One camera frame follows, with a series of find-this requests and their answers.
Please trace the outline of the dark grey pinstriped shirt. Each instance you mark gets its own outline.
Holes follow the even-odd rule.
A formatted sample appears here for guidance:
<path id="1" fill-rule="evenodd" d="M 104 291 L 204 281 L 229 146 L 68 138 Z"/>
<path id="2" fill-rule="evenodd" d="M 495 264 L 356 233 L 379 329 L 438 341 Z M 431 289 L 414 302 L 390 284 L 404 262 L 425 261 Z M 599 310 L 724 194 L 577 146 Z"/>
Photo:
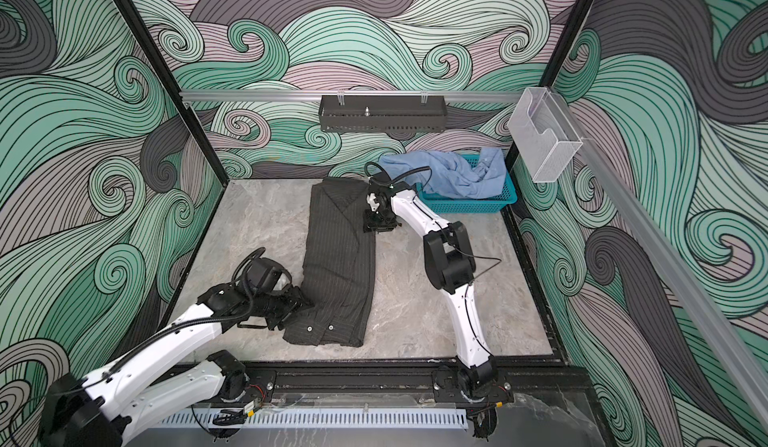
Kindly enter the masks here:
<path id="1" fill-rule="evenodd" d="M 363 345 L 376 276 L 375 234 L 364 230 L 367 194 L 367 183 L 347 178 L 312 187 L 301 284 L 312 306 L 288 319 L 286 342 Z"/>

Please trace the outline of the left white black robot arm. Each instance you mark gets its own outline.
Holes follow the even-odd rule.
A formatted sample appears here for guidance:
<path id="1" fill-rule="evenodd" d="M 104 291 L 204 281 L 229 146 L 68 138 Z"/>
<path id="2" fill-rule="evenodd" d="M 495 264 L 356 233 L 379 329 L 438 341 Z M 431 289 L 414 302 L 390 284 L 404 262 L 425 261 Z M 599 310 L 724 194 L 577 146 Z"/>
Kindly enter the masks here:
<path id="1" fill-rule="evenodd" d="M 116 360 L 81 378 L 66 374 L 45 397 L 37 438 L 44 446 L 125 446 L 167 417 L 211 399 L 244 402 L 226 413 L 238 425 L 255 409 L 245 365 L 226 350 L 168 377 L 180 360 L 237 327 L 282 330 L 311 300 L 262 247 L 248 254 L 229 281 L 209 288 L 180 317 Z"/>

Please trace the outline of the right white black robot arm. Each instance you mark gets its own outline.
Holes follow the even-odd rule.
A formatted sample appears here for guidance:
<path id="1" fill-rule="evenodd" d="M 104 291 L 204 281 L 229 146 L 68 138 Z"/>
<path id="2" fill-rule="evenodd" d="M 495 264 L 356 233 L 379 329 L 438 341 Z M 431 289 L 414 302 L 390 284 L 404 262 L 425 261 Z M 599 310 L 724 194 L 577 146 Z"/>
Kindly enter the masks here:
<path id="1" fill-rule="evenodd" d="M 407 183 L 410 176 L 430 172 L 429 167 L 418 167 L 391 177 L 378 163 L 367 162 L 364 174 L 369 187 L 363 229 L 380 233 L 407 225 L 421 237 L 426 276 L 446 301 L 451 318 L 459 364 L 458 388 L 469 401 L 479 402 L 490 395 L 498 380 L 498 368 L 476 306 L 478 257 L 466 227 L 435 213 Z"/>

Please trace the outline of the teal plastic basket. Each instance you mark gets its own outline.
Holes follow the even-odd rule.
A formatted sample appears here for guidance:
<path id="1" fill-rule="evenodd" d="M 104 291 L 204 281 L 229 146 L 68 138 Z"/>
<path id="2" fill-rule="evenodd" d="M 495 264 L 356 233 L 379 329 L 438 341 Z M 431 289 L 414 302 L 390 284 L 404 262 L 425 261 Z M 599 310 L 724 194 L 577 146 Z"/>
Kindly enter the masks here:
<path id="1" fill-rule="evenodd" d="M 460 154 L 472 165 L 475 165 L 478 153 Z M 439 195 L 427 194 L 422 187 L 419 191 L 421 200 L 436 213 L 496 213 L 503 207 L 514 204 L 517 201 L 517 193 L 507 171 L 505 185 L 500 195 L 482 200 L 451 199 Z"/>

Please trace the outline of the light blue shirt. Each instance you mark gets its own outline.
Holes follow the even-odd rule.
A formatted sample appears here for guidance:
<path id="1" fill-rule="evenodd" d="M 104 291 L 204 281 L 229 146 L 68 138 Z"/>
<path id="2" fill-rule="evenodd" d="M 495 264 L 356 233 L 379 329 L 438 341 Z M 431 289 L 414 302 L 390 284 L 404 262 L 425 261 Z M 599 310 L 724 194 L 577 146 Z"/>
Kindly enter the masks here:
<path id="1" fill-rule="evenodd" d="M 414 151 L 382 156 L 378 164 L 395 181 L 420 185 L 427 194 L 482 200 L 503 191 L 507 171 L 500 148 L 485 147 L 475 165 L 455 152 Z"/>

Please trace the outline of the black perforated metal tray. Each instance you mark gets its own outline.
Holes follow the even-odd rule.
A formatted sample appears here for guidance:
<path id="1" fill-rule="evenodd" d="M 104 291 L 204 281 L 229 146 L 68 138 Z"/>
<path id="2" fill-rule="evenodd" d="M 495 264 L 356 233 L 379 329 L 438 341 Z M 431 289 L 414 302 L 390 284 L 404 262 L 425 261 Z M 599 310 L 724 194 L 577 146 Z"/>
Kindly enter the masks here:
<path id="1" fill-rule="evenodd" d="M 318 116 L 324 132 L 410 134 L 444 131 L 448 110 L 443 97 L 324 96 Z"/>

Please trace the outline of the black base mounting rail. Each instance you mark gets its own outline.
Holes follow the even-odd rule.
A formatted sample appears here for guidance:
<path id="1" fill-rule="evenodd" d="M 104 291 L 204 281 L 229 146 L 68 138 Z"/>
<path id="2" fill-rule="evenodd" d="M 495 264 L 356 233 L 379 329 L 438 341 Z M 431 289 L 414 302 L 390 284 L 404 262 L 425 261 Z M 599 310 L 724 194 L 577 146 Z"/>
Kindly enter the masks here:
<path id="1" fill-rule="evenodd" d="M 583 368 L 552 356 L 497 357 L 471 370 L 455 358 L 244 363 L 250 391 L 268 400 L 288 394 L 425 395 L 438 402 L 485 398 L 505 402 L 514 393 L 587 390 Z"/>

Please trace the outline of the aluminium horizontal rail back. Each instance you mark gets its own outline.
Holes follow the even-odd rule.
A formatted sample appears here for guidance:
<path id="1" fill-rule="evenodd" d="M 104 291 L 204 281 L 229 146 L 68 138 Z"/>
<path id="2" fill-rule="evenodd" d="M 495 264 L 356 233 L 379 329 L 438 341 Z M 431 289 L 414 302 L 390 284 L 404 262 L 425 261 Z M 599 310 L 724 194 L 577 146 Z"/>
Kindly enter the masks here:
<path id="1" fill-rule="evenodd" d="M 521 92 L 493 91 L 376 91 L 376 90 L 182 90 L 179 95 L 185 102 L 320 102 L 324 96 L 344 101 L 347 97 L 415 97 L 428 99 L 443 97 L 447 103 L 506 104 L 517 102 Z"/>

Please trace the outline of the black corner post right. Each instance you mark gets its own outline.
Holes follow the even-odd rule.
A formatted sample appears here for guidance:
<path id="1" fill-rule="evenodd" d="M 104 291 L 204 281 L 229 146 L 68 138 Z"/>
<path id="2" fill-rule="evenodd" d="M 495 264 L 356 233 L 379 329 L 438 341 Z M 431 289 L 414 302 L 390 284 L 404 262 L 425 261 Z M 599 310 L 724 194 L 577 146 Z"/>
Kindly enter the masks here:
<path id="1" fill-rule="evenodd" d="M 537 87 L 546 87 L 553 90 L 554 83 L 565 65 L 565 60 L 571 49 L 575 46 L 577 37 L 589 15 L 595 0 L 576 0 L 569 13 L 565 17 L 563 33 L 558 40 L 552 58 L 550 59 L 544 74 Z M 520 156 L 517 146 L 514 144 L 507 154 L 507 162 L 512 164 Z"/>

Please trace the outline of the black corner post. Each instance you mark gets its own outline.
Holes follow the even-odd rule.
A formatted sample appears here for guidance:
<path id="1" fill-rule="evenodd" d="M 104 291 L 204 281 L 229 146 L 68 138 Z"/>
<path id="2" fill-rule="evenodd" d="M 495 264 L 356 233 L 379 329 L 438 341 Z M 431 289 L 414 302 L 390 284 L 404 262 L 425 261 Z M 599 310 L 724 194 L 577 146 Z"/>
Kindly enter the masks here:
<path id="1" fill-rule="evenodd" d="M 575 46 L 577 37 L 589 15 L 595 0 L 576 0 L 569 13 L 565 17 L 563 33 L 558 40 L 552 58 L 550 59 L 544 74 L 537 87 L 546 87 L 553 90 L 554 83 L 565 65 L 565 60 L 571 49 Z M 514 144 L 507 154 L 507 162 L 512 164 L 520 156 L 517 146 Z"/>
<path id="2" fill-rule="evenodd" d="M 225 172 L 223 165 L 207 139 L 206 132 L 202 128 L 197 115 L 190 107 L 184 104 L 181 98 L 181 89 L 167 63 L 163 59 L 159 48 L 153 41 L 150 31 L 144 24 L 136 6 L 133 4 L 132 0 L 113 0 L 113 2 L 142 52 L 146 55 L 150 66 L 157 75 L 166 94 L 170 97 L 191 136 L 212 167 L 218 181 L 223 187 L 226 187 L 229 183 L 229 176 Z"/>

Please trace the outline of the black corner post left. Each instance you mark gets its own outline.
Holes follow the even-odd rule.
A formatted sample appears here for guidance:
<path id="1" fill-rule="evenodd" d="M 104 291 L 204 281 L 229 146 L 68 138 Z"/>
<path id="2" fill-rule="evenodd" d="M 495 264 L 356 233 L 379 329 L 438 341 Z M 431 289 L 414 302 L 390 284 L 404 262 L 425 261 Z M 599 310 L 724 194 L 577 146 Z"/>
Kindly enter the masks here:
<path id="1" fill-rule="evenodd" d="M 150 66 L 157 75 L 166 94 L 170 97 L 191 136 L 212 167 L 218 181 L 223 187 L 226 187 L 229 183 L 229 176 L 225 172 L 223 165 L 207 139 L 206 132 L 202 128 L 197 115 L 190 107 L 184 104 L 181 98 L 181 89 L 167 63 L 163 59 L 159 48 L 153 41 L 150 31 L 144 24 L 136 6 L 133 4 L 132 0 L 113 0 L 113 2 L 142 52 L 146 55 Z"/>

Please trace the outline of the aluminium rail right wall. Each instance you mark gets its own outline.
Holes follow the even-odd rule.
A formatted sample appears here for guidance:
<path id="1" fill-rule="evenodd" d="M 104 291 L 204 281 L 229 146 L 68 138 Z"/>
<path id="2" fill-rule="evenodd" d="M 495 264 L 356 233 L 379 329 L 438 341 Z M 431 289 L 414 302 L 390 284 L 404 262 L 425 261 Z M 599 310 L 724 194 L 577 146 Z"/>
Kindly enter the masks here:
<path id="1" fill-rule="evenodd" d="M 565 117 L 565 123 L 581 141 L 579 152 L 585 163 L 648 254 L 659 277 L 671 288 L 761 426 L 766 427 L 767 373 L 637 199 L 639 191 L 635 182 L 640 176 L 633 170 L 630 152 L 621 135 L 617 132 L 610 134 L 606 144 L 601 134 L 593 133 L 581 122 L 562 95 L 552 92 L 550 96 L 554 99 L 556 111 Z"/>

